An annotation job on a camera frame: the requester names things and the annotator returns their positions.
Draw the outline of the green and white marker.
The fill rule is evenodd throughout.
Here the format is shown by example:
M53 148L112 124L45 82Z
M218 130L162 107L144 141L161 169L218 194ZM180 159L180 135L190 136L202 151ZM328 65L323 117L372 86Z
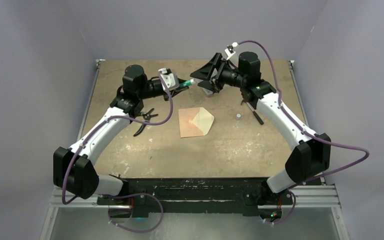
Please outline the green and white marker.
M195 83L196 83L196 81L194 79L190 79L190 80L186 80L186 81L180 83L179 87L180 88L186 88L186 87L194 85Z

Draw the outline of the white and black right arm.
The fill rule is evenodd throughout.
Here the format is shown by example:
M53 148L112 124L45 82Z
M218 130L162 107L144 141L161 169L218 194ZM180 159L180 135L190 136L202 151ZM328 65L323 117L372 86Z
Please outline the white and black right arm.
M263 114L280 132L291 149L284 168L263 184L260 196L268 204L280 198L281 192L327 170L330 166L330 137L308 128L279 99L280 91L261 77L261 61L256 53L245 51L238 66L216 53L201 68L190 74L199 87L219 93L225 85L240 89L242 99Z

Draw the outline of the pink and cream envelope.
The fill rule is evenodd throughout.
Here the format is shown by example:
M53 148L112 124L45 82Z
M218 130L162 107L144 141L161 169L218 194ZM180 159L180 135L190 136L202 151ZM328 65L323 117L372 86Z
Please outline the pink and cream envelope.
M204 107L182 108L178 110L181 138L201 137L209 133L215 117Z

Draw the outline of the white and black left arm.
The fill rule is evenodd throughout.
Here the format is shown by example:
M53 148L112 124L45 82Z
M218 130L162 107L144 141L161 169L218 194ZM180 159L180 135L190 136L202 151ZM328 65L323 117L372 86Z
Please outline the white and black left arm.
M71 146L59 147L53 153L53 184L62 189L61 202L68 205L76 198L88 199L92 195L109 195L118 205L126 203L129 191L125 181L117 176L99 175L95 164L111 141L132 122L141 125L165 124L174 111L173 96L189 88L194 80L179 79L169 68L161 68L157 76L148 78L141 65L128 66L122 85L103 117ZM159 122L138 120L144 100L164 97L169 102L168 116Z

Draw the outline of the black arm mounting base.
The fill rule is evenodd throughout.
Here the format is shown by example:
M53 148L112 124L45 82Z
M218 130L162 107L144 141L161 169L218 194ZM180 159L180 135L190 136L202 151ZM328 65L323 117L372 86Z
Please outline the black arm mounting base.
M150 213L241 214L276 218L294 203L292 191L269 193L265 177L126 178L120 193L97 193L98 206L127 206L134 218Z

